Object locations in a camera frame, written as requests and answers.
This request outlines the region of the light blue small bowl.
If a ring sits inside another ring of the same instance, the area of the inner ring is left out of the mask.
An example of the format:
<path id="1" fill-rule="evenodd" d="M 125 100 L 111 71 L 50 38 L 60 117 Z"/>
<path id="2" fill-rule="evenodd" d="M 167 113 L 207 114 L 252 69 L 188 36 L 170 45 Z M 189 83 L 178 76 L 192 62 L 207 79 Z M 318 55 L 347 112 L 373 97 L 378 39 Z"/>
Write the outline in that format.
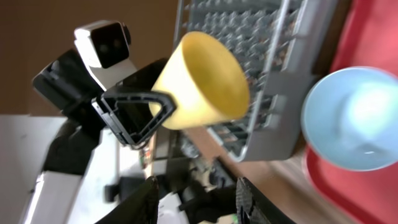
<path id="1" fill-rule="evenodd" d="M 349 67 L 322 78 L 303 103 L 305 139 L 323 159 L 370 171 L 397 162 L 397 77 Z"/>

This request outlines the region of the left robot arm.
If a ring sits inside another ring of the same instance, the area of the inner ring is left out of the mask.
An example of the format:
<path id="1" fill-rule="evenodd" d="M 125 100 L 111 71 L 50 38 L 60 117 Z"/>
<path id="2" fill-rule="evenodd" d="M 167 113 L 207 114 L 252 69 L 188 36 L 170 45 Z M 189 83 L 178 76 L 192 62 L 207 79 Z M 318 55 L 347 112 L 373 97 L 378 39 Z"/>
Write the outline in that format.
<path id="1" fill-rule="evenodd" d="M 162 58 L 130 72 L 108 90 L 94 81 L 76 50 L 48 64 L 33 86 L 68 119 L 51 142 L 42 171 L 81 180 L 105 127 L 123 145 L 146 146 L 176 109 L 170 96 L 151 90 L 166 63 Z"/>

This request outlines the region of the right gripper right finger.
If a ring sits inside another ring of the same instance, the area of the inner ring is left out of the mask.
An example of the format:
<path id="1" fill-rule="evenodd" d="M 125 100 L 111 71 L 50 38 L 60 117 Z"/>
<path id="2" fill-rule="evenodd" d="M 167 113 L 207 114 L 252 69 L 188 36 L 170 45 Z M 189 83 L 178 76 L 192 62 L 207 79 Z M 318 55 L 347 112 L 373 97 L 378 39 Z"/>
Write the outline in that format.
<path id="1" fill-rule="evenodd" d="M 236 184 L 236 209 L 239 224 L 295 224 L 245 177 Z"/>

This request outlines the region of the yellow plastic cup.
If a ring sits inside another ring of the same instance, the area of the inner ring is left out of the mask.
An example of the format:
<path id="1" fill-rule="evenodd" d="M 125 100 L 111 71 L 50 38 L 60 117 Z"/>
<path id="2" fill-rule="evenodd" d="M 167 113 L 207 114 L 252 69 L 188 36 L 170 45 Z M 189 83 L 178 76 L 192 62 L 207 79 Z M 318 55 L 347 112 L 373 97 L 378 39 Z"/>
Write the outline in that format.
<path id="1" fill-rule="evenodd" d="M 182 37 L 152 91 L 173 99 L 176 109 L 162 125 L 174 130 L 240 119 L 250 103 L 237 59 L 220 41 L 198 31 Z"/>

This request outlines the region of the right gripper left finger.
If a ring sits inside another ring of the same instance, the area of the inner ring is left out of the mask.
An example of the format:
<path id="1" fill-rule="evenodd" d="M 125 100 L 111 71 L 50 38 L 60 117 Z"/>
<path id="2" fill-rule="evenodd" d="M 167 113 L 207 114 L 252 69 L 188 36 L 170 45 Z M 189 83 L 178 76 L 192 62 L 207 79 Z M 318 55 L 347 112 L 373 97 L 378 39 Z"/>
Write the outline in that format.
<path id="1" fill-rule="evenodd" d="M 159 183 L 150 176 L 127 199 L 95 224 L 156 224 L 159 210 Z"/>

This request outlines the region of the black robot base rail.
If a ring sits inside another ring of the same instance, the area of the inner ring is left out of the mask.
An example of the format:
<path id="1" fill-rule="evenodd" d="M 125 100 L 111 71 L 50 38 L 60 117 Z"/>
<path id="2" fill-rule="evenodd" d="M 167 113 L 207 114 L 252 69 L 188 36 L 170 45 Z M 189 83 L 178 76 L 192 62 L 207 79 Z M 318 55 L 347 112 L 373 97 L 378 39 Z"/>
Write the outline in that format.
<path id="1" fill-rule="evenodd" d="M 193 148 L 192 142 L 180 131 L 162 128 L 151 139 L 154 162 L 160 161 L 159 152 L 167 150 L 163 174 L 152 175 L 159 183 L 157 223 L 216 223 L 221 217 L 236 213 L 236 186 L 206 189 L 205 167 L 200 158 L 192 159 L 183 153 Z M 106 195 L 120 196 L 121 203 L 146 179 L 123 177 L 119 184 L 107 187 Z"/>

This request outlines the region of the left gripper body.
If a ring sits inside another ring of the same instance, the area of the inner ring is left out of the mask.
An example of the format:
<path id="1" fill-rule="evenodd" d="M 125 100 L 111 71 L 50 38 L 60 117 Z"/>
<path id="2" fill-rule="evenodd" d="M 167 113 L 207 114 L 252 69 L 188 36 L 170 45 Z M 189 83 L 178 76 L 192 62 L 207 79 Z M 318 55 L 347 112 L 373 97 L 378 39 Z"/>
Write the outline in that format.
<path id="1" fill-rule="evenodd" d="M 32 85 L 64 116 L 78 124 L 104 124 L 103 106 L 96 110 L 92 103 L 122 79 L 124 62 L 107 69 L 86 67 L 80 54 L 70 49 L 35 76 Z"/>

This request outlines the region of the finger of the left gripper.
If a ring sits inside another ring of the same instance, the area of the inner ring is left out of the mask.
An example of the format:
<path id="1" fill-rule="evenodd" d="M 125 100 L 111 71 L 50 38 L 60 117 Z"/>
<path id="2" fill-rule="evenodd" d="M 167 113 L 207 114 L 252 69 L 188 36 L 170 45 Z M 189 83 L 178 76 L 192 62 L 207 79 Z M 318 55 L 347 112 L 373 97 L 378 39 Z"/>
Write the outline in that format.
<path id="1" fill-rule="evenodd" d="M 163 71 L 168 58 L 160 58 L 120 81 L 116 86 L 132 91 L 150 91 Z"/>
<path id="2" fill-rule="evenodd" d="M 91 104 L 119 142 L 131 146 L 147 144 L 177 108 L 166 93 L 126 86 L 108 89 Z"/>

